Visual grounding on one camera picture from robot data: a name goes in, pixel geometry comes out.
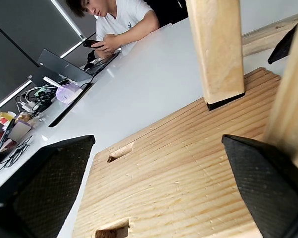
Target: black chair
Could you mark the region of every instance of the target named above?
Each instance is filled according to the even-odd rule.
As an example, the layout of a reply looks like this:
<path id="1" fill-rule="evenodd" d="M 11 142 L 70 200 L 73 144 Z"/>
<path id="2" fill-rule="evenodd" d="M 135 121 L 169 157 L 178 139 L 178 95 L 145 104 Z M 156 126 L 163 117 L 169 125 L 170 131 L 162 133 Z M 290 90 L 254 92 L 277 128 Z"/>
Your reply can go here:
<path id="1" fill-rule="evenodd" d="M 188 17 L 185 0 L 145 0 L 145 2 L 155 11 L 160 27 Z"/>

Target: bottle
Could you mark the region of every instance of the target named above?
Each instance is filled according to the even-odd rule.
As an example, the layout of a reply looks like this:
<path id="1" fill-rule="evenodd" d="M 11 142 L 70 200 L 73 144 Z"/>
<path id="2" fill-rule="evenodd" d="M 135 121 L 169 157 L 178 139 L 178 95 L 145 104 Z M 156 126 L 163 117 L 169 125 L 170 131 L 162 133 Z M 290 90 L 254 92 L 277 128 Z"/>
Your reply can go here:
<path id="1" fill-rule="evenodd" d="M 0 123 L 2 125 L 8 126 L 10 124 L 10 121 L 12 121 L 13 116 L 11 116 L 9 113 L 2 113 L 0 112 Z"/>

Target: wooden board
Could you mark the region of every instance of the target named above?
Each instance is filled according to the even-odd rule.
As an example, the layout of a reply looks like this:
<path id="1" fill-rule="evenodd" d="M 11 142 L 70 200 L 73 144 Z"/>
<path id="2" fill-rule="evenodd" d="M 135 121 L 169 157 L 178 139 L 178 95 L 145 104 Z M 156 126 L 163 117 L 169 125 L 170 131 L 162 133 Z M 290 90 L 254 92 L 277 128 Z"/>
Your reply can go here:
<path id="1" fill-rule="evenodd" d="M 221 138 L 262 139 L 279 79 L 259 68 L 245 76 L 246 96 L 211 112 L 201 98 L 98 153 L 73 237 L 125 222 L 129 238 L 260 237 Z"/>
<path id="2" fill-rule="evenodd" d="M 281 39 L 293 29 L 297 23 L 298 14 L 243 35 L 243 56 L 249 56 L 276 47 Z"/>
<path id="3" fill-rule="evenodd" d="M 186 0 L 208 104 L 245 92 L 239 0 Z"/>

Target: wooden post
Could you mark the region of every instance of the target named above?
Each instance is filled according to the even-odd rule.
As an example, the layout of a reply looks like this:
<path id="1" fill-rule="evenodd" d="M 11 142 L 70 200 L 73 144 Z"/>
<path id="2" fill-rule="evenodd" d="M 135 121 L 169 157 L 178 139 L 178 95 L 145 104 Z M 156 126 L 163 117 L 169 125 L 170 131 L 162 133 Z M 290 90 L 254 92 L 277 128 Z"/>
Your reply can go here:
<path id="1" fill-rule="evenodd" d="M 209 109 L 243 96 L 239 0 L 186 0 Z"/>
<path id="2" fill-rule="evenodd" d="M 264 139 L 293 156 L 298 166 L 298 31 Z"/>

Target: hole in wood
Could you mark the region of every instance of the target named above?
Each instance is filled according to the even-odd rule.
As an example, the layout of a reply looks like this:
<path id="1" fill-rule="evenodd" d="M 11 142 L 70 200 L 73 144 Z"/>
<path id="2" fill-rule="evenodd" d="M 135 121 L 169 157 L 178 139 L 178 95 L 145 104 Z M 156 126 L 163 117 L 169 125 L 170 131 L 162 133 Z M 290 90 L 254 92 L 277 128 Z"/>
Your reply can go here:
<path id="1" fill-rule="evenodd" d="M 126 238 L 128 237 L 129 218 L 124 218 L 100 227 L 95 238 Z"/>
<path id="2" fill-rule="evenodd" d="M 113 162 L 114 160 L 117 160 L 118 158 L 128 154 L 133 150 L 133 145 L 134 145 L 134 142 L 131 142 L 128 145 L 114 151 L 109 155 L 107 162 L 108 163 Z"/>

